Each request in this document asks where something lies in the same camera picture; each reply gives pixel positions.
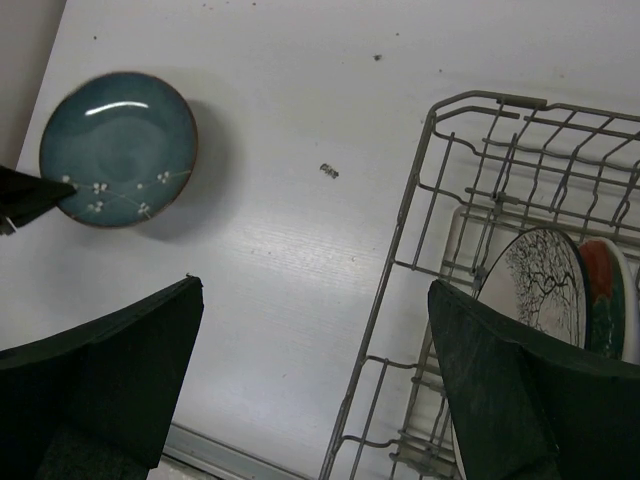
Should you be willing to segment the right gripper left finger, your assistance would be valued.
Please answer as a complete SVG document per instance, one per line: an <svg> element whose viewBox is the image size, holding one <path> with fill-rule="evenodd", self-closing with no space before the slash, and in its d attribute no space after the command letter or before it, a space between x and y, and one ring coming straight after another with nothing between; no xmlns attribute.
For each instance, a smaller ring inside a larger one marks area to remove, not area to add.
<svg viewBox="0 0 640 480"><path fill-rule="evenodd" d="M1 353L4 479L144 479L204 311L199 278Z"/></svg>

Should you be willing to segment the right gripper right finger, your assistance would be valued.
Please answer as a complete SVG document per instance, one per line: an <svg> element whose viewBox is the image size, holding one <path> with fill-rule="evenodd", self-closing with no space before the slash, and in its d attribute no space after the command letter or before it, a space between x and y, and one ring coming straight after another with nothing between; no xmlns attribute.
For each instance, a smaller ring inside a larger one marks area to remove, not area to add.
<svg viewBox="0 0 640 480"><path fill-rule="evenodd" d="M638 366L552 338L441 281L427 303L467 478L638 478Z"/></svg>

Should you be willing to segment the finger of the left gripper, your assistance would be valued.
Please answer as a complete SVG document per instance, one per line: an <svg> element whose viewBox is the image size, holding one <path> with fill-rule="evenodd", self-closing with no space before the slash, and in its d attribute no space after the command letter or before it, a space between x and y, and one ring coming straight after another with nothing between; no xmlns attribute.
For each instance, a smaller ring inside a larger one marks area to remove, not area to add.
<svg viewBox="0 0 640 480"><path fill-rule="evenodd" d="M9 236L16 232L14 225L11 221L4 216L0 216L0 235Z"/></svg>
<svg viewBox="0 0 640 480"><path fill-rule="evenodd" d="M1 224L27 225L76 194L67 183L1 167Z"/></svg>

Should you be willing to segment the teal plate white flowers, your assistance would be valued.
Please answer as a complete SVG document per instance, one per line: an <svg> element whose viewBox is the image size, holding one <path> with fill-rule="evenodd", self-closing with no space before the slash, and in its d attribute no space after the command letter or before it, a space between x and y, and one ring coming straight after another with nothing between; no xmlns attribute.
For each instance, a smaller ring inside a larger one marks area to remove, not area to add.
<svg viewBox="0 0 640 480"><path fill-rule="evenodd" d="M119 71L94 77L49 117L39 171L73 194L58 208L98 228L145 222L186 187L198 152L198 129L186 99L166 81Z"/></svg>

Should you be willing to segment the cream plate tree pattern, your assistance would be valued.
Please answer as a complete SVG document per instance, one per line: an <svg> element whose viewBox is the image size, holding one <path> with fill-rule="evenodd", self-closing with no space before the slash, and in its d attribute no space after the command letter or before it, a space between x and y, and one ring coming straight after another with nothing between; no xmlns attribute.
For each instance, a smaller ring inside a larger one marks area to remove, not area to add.
<svg viewBox="0 0 640 480"><path fill-rule="evenodd" d="M585 262L569 236L554 228L532 228L500 253L477 299L564 343L591 346L592 307Z"/></svg>

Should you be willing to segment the red plate blue flower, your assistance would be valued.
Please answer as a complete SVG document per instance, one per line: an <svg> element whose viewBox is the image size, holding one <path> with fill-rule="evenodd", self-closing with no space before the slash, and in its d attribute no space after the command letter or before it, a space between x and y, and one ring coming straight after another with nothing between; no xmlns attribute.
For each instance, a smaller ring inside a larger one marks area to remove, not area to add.
<svg viewBox="0 0 640 480"><path fill-rule="evenodd" d="M587 349L639 364L639 300L624 254L611 240L586 240L579 251L587 271L591 320Z"/></svg>

